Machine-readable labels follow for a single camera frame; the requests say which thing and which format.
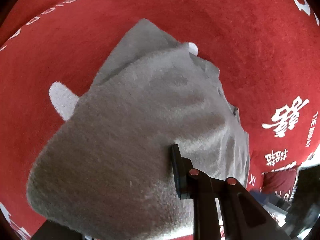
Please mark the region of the grey fleece garment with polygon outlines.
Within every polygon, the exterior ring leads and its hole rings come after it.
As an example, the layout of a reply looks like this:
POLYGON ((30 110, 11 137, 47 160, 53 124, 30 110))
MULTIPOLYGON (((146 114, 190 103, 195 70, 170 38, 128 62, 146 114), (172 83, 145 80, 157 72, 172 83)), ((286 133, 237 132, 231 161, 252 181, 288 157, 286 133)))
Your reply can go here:
POLYGON ((47 142, 27 183, 44 217, 100 239, 161 239, 193 230, 169 147, 209 176, 246 185, 248 135, 219 70, 146 19, 131 28, 47 142))

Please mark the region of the dark red printed pillow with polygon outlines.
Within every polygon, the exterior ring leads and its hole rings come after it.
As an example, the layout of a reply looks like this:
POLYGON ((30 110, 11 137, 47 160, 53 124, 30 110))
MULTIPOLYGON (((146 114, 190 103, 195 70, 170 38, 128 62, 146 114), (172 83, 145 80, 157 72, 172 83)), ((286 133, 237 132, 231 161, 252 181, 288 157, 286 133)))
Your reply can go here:
POLYGON ((297 174, 296 168, 264 174, 262 193, 276 194, 286 202, 289 202, 296 184, 297 174))

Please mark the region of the red printed bedspread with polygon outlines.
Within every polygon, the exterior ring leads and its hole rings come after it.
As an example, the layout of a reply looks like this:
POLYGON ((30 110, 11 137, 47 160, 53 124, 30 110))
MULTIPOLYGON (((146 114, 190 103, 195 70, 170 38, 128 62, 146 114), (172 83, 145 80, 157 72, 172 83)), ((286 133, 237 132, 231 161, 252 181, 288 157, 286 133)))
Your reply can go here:
POLYGON ((248 188, 318 155, 319 13, 307 0, 19 0, 1 26, 1 211, 23 239, 44 218, 25 185, 122 36, 146 18, 220 69, 249 134, 248 188))

